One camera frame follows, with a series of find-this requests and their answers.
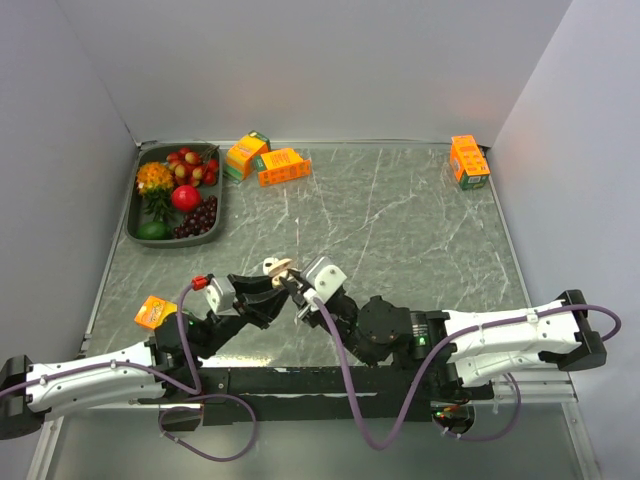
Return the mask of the beige earbud charging case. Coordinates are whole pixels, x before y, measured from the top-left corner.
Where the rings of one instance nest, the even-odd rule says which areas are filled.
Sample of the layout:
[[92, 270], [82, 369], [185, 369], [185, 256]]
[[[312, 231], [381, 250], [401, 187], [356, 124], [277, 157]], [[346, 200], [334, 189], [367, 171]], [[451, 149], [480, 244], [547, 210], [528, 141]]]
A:
[[291, 264], [292, 260], [285, 258], [274, 260], [267, 267], [267, 275], [271, 278], [271, 284], [274, 288], [279, 288], [281, 286], [281, 280], [288, 278]]

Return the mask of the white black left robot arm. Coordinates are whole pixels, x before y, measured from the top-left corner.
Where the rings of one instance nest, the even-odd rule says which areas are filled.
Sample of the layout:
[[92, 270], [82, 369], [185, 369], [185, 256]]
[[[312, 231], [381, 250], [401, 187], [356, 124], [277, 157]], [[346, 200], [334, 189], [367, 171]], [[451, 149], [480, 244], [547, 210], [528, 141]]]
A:
[[68, 362], [12, 357], [1, 369], [1, 437], [27, 436], [49, 420], [95, 406], [201, 395], [203, 360], [247, 325], [268, 328], [288, 297], [266, 276], [199, 276], [145, 341]]

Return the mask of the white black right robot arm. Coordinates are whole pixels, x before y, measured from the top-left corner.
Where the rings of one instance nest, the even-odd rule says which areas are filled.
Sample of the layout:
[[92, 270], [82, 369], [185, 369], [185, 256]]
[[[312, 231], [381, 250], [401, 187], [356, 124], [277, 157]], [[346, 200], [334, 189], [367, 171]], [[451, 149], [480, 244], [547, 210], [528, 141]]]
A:
[[402, 370], [426, 362], [448, 398], [513, 371], [543, 364], [582, 371], [607, 360], [605, 340], [591, 328], [590, 308], [578, 290], [519, 310], [412, 311], [380, 296], [358, 306], [346, 295], [345, 280], [338, 268], [328, 267], [317, 278], [285, 270], [272, 283], [290, 294], [298, 320], [335, 334], [360, 362], [376, 366], [391, 359]]

